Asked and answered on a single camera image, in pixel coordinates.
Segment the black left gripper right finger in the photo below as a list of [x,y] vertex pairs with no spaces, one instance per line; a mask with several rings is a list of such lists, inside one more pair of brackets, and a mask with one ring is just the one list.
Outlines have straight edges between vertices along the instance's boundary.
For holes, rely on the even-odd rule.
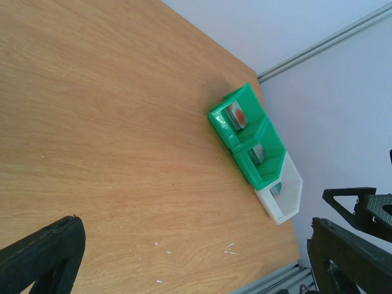
[[391,293],[391,254],[328,219],[312,219],[307,252],[319,293]]

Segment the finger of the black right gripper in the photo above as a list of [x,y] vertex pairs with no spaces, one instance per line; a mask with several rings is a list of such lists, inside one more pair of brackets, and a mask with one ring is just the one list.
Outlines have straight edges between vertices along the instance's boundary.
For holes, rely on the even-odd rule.
[[[353,212],[336,201],[337,197],[356,196]],[[376,194],[374,187],[326,189],[322,198],[353,228],[391,242],[391,194]]]

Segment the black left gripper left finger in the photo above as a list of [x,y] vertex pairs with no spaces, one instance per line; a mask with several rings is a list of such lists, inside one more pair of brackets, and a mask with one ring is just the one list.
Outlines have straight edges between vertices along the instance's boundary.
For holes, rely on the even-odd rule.
[[1,249],[1,293],[70,293],[85,247],[82,220],[66,216]]

